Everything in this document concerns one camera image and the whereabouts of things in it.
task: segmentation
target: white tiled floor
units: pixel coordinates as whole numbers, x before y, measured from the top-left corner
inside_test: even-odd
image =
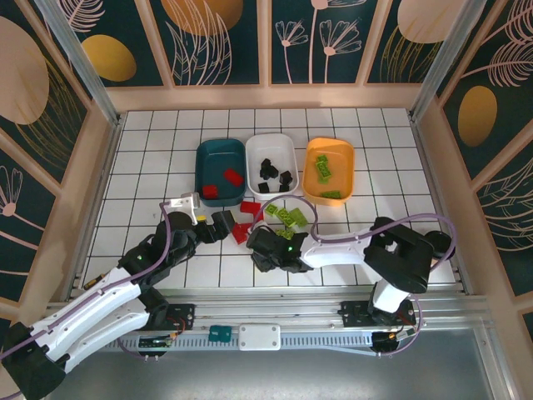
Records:
[[[267,110],[192,110],[130,112],[119,143],[112,175],[87,257],[82,282],[113,268],[128,249],[154,232],[161,221],[158,203],[194,190],[196,148],[212,138],[236,138],[282,132],[294,142],[298,169],[303,170],[310,138],[346,140],[356,151],[354,193],[343,207],[317,208],[319,233],[347,233],[368,228],[377,215],[402,218],[435,211],[406,111],[396,108],[320,108]],[[302,195],[301,188],[296,194]],[[311,210],[297,200],[280,201]],[[238,223],[252,216],[230,207]],[[202,207],[210,215],[220,209]],[[276,218],[266,216],[273,228]],[[438,222],[413,222],[421,233]],[[249,288],[286,286],[370,285],[379,276],[365,266],[330,266],[303,274],[281,270],[262,273],[250,251],[232,236],[202,245],[197,255],[172,269],[157,288]],[[432,283],[453,283],[447,263],[431,274]]]

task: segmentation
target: green block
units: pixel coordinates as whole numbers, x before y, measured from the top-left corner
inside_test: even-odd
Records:
[[[229,343],[232,340],[232,327],[212,325],[209,328],[209,342]]]
[[[269,204],[269,205],[266,206],[266,208],[265,208],[265,213],[267,213],[267,214],[270,215],[271,217],[273,217],[274,215],[276,215],[276,211],[277,211],[277,207],[276,207],[274,204]]]
[[[285,208],[277,210],[276,217],[278,217],[287,228],[292,228],[296,225],[296,221]]]
[[[285,238],[286,240],[291,240],[292,237],[294,236],[294,231],[292,231],[291,229],[289,229],[288,231],[286,231],[285,229],[277,229],[276,235],[281,236]]]
[[[322,179],[328,179],[331,177],[330,169],[327,167],[326,162],[317,162],[316,169],[318,170],[318,176]]]
[[[300,208],[295,208],[294,210],[291,210],[289,214],[291,214],[292,219],[296,221],[296,225],[298,225],[298,227],[300,228],[305,228],[309,223],[306,217],[300,211]]]
[[[321,197],[324,198],[342,198],[341,192],[338,190],[331,190],[330,192],[322,192],[320,193]]]

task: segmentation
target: red block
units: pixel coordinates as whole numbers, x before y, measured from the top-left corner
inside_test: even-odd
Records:
[[[234,169],[228,168],[224,172],[224,178],[232,183],[233,186],[241,186],[244,183],[244,177],[239,175]]]
[[[202,188],[203,198],[218,198],[218,189],[215,185],[207,185]]]
[[[241,203],[241,213],[247,213],[247,214],[253,214],[255,217],[257,213],[259,213],[259,209],[261,208],[261,204],[259,202],[242,202]],[[263,213],[261,213],[261,216],[257,221],[263,220]]]
[[[247,224],[236,223],[232,230],[232,235],[235,238],[237,244],[244,243],[248,239]]]

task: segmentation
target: yellow circle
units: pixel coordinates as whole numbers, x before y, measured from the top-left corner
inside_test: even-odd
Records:
[[[230,30],[242,15],[242,0],[162,0],[168,17],[183,31],[197,36],[206,36],[207,29],[217,32],[213,22],[207,18],[206,6],[211,10],[215,23],[217,14]]]
[[[135,75],[137,64],[133,54],[114,37],[94,35],[85,39],[82,46],[102,78],[124,82]]]
[[[498,102],[487,87],[474,86],[463,97],[459,107],[459,136],[466,146],[474,148],[491,134],[496,122]]]
[[[453,22],[469,0],[401,0],[398,28],[401,35],[414,43],[438,43],[448,36]],[[471,29],[483,11],[482,7]]]
[[[47,62],[16,23],[0,17],[0,115],[13,123],[37,121],[48,102]]]

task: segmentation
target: white bowl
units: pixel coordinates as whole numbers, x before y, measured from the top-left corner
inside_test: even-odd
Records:
[[[282,133],[264,133],[253,136],[247,140],[247,181],[248,187],[258,200],[270,200],[280,194],[293,193],[300,184],[298,166],[294,144],[290,137]],[[280,178],[270,178],[265,181],[260,177],[261,163],[268,158],[281,175],[285,171],[291,173],[292,182],[288,192],[280,192]],[[268,183],[269,193],[259,192],[259,183]]]

